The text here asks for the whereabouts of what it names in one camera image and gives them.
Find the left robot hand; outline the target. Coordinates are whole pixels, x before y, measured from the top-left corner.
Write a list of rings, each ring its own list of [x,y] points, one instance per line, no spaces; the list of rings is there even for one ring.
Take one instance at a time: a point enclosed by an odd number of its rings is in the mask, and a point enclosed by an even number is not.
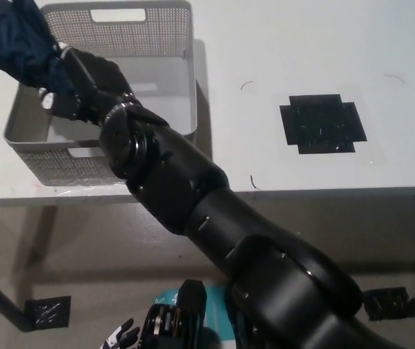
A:
[[[134,327],[134,319],[130,318],[120,325],[100,346],[100,349],[127,349],[138,341],[139,327]]]

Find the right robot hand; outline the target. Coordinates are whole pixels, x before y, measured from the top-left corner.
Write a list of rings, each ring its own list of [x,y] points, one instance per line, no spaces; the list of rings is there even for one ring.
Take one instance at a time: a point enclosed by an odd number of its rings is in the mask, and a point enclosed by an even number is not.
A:
[[[40,88],[38,95],[41,107],[48,114],[98,125],[102,116],[114,105],[126,102],[138,104],[116,63],[63,42],[58,47],[60,61],[71,80],[72,90],[53,92]]]

